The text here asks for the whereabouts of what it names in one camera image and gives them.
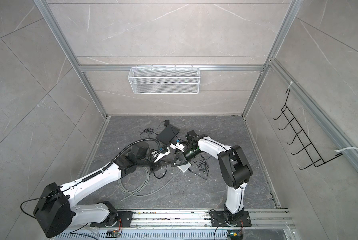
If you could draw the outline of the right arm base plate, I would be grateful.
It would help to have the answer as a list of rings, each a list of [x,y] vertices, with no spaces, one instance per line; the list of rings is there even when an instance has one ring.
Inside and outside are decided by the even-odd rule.
[[[209,211],[213,227],[251,227],[251,218],[248,211],[242,210],[231,214],[228,210]]]

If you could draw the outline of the black power adapter with cord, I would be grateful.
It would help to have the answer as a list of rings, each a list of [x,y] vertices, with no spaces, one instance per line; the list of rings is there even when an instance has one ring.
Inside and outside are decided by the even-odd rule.
[[[140,133],[140,135],[142,135],[142,134],[148,134],[148,135],[155,134],[156,135],[156,133],[154,132],[155,130],[158,130],[162,125],[167,127],[169,124],[170,124],[170,120],[165,120],[165,121],[161,122],[156,128],[148,127],[146,129],[140,130],[138,132]]]

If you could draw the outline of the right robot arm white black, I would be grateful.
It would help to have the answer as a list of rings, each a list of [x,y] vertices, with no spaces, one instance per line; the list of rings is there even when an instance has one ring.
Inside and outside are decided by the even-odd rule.
[[[252,168],[243,149],[238,146],[228,146],[213,140],[207,135],[198,136],[194,131],[186,134],[187,142],[172,142],[168,144],[174,150],[174,162],[190,162],[201,153],[207,153],[218,160],[223,180],[228,186],[227,200],[224,205],[224,223],[236,225],[244,217],[244,193],[253,174]]]

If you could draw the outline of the aluminium frame rail front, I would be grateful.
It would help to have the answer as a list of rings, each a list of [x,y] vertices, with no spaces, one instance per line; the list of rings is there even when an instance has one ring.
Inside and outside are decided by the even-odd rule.
[[[129,228],[107,228],[120,230],[154,230],[154,229],[295,229],[295,223],[287,209],[248,209],[251,227],[213,227],[209,214],[210,210],[123,210],[133,212]],[[81,226],[91,227],[97,220],[83,220],[63,226],[55,232],[56,235]]]

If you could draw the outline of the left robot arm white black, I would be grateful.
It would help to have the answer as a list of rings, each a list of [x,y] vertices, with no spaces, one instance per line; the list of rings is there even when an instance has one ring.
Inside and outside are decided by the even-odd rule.
[[[137,167],[158,166],[158,161],[171,153],[156,139],[135,141],[120,151],[107,165],[75,181],[47,185],[31,214],[48,238],[55,237],[71,226],[98,224],[112,227],[119,222],[117,209],[108,201],[80,205],[85,197],[102,187],[120,180]]]

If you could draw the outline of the dark grey network switch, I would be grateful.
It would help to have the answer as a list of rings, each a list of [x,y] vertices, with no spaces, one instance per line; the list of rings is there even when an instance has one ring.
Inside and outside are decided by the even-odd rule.
[[[177,138],[180,133],[180,129],[173,125],[168,125],[165,129],[156,136],[156,139],[166,146],[172,144],[172,140]]]

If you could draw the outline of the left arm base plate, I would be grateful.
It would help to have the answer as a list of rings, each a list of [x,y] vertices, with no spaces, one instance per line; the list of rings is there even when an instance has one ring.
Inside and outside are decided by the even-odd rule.
[[[110,213],[102,223],[91,223],[91,227],[98,228],[129,228],[132,221],[133,212]]]

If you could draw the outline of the white rectangular box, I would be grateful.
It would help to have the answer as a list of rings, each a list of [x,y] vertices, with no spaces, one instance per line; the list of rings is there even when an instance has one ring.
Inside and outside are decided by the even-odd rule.
[[[185,164],[185,165],[178,166],[178,168],[179,168],[183,173],[185,173],[191,166],[192,166],[191,163],[187,163],[187,164]]]

